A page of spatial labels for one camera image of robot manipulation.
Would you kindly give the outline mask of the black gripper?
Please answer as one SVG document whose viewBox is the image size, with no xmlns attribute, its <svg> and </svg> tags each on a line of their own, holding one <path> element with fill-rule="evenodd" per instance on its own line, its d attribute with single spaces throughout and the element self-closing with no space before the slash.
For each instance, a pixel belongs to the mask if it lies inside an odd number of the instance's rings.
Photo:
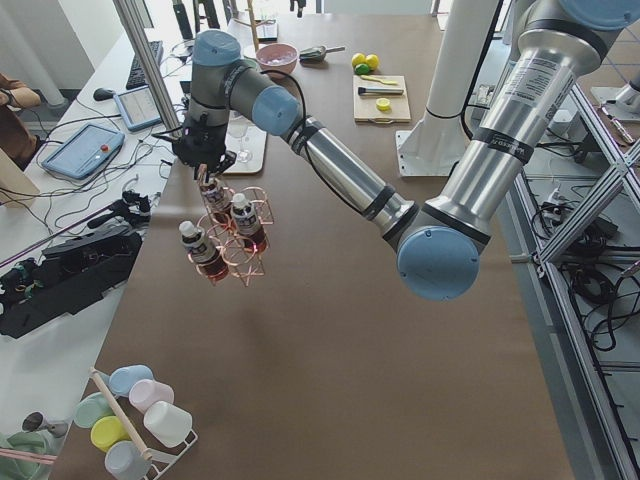
<svg viewBox="0 0 640 480">
<path fill-rule="evenodd" d="M 193 167 L 197 181 L 202 165 L 208 173 L 221 175 L 236 163 L 236 153 L 226 150 L 227 123 L 209 125 L 209 115 L 198 119 L 187 115 L 182 123 L 181 136 L 172 143 L 173 153 L 187 166 Z"/>
</svg>

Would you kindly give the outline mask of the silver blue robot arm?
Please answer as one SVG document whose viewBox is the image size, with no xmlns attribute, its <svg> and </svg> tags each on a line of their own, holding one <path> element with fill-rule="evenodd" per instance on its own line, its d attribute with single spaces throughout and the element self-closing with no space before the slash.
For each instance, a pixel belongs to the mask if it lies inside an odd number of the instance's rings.
<svg viewBox="0 0 640 480">
<path fill-rule="evenodd" d="M 620 32 L 637 21 L 635 1 L 527 1 L 514 28 L 511 70 L 469 140 L 464 114 L 475 70 L 493 34 L 497 1 L 456 1 L 445 27 L 424 117 L 399 145 L 413 175 L 443 175 L 441 193 L 403 199 L 342 144 L 299 99 L 250 68 L 239 42 L 212 29 L 196 36 L 191 99 L 174 152 L 218 174 L 231 164 L 231 111 L 282 138 L 326 185 L 374 222 L 417 295 L 448 300 L 467 291 L 490 239 L 489 223 L 577 79 L 596 70 Z"/>
</svg>

